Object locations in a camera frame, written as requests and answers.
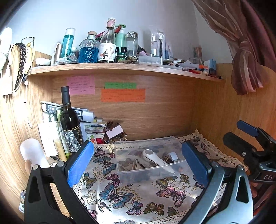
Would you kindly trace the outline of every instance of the clear plastic bottle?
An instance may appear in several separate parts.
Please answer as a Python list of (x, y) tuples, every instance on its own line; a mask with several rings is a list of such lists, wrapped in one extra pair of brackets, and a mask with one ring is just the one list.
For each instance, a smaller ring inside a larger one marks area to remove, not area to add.
[(100, 42), (95, 40), (97, 33), (88, 32), (87, 39), (81, 42), (79, 63), (97, 63)]
[(116, 38), (114, 33), (115, 19), (109, 18), (99, 47), (98, 62), (114, 63), (116, 51)]
[(75, 28), (67, 28), (64, 34), (63, 42), (62, 42), (62, 52), (61, 58), (66, 58), (66, 56), (70, 55), (71, 48), (73, 45), (74, 35), (75, 35)]

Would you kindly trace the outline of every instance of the black bracelet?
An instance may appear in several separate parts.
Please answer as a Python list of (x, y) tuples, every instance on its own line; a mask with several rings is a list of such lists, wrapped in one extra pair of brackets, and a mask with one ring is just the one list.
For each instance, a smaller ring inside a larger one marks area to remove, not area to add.
[(22, 72), (24, 69), (25, 61), (26, 61), (26, 46), (25, 46), (25, 44), (17, 43), (15, 45), (20, 48), (20, 59), (19, 59), (18, 75), (16, 77), (16, 83), (15, 83), (14, 90), (17, 89), (19, 82), (22, 78)]

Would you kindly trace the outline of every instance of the small bottle with white cap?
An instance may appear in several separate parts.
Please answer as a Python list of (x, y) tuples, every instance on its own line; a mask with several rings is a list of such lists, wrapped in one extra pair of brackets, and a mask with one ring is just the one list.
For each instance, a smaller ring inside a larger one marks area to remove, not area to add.
[(63, 38), (63, 47), (61, 51), (61, 57), (66, 58), (66, 56), (70, 55), (71, 53), (71, 48), (73, 45), (73, 40), (75, 36), (75, 28), (67, 28), (64, 34)]
[(81, 42), (79, 63), (97, 63), (100, 42), (95, 40), (97, 33), (88, 32), (87, 39)]

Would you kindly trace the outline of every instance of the textured glass bottle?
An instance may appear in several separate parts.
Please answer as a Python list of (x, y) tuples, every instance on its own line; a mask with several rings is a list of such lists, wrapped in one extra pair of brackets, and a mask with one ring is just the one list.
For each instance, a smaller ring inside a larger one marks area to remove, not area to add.
[(114, 63), (116, 38), (114, 33), (115, 19), (109, 18), (99, 46), (98, 62), (99, 63)]
[(100, 42), (95, 40), (97, 33), (88, 32), (87, 39), (81, 42), (79, 63), (96, 63), (98, 61)]

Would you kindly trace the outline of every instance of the shelf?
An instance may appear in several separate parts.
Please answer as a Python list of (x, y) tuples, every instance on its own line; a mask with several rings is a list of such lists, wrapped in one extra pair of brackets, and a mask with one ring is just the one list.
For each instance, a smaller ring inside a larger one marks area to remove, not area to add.
[(148, 65), (113, 64), (113, 63), (84, 63), (56, 65), (48, 67), (36, 67), (31, 70), (30, 75), (59, 76), (59, 75), (84, 75), (84, 74), (131, 74), (160, 77), (192, 77), (214, 82), (224, 82), (222, 79), (206, 75), (194, 74), (192, 72), (180, 71), (171, 68), (162, 68)]

